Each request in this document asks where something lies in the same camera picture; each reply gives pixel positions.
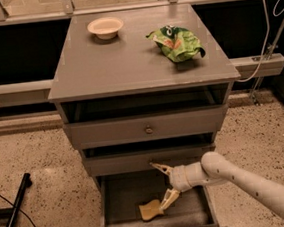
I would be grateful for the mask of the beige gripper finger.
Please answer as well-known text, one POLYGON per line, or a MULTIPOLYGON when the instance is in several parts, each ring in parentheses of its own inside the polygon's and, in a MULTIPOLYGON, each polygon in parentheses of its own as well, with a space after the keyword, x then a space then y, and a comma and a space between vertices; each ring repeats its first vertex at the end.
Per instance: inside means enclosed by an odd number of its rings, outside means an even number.
POLYGON ((170 205, 172 205, 178 198, 179 198, 180 192, 176 189, 167 189, 165 192, 165 195, 162 199, 162 202, 159 206, 159 212, 164 215, 165 210, 168 209, 170 205))
POLYGON ((161 171, 163 174, 169 176, 173 169, 172 167, 168 166, 168 165, 163 165, 163 164, 159 164, 159 163, 151 163, 150 166, 152 168, 156 168, 157 170, 161 171))

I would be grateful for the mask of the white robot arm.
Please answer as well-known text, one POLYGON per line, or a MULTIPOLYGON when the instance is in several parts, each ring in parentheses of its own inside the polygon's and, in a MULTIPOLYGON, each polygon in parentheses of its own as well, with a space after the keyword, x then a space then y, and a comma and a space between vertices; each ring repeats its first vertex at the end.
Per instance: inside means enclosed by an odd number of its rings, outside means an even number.
POLYGON ((201 158, 186 166, 170 167, 151 163, 153 168, 168 176, 172 186, 166 191, 159 211, 168 209, 181 193, 193 187, 230 181, 284 220, 284 185, 239 168, 218 152, 206 152, 201 158))

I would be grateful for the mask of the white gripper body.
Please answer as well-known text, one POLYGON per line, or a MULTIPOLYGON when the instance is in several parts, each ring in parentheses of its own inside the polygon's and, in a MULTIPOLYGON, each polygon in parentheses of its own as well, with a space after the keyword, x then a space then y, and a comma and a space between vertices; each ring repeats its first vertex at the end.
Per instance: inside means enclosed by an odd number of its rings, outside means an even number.
POLYGON ((185 166, 176 166, 171 170, 169 180, 173 189, 178 190, 179 192, 186 192, 190 190, 191 185, 186 176, 185 166))

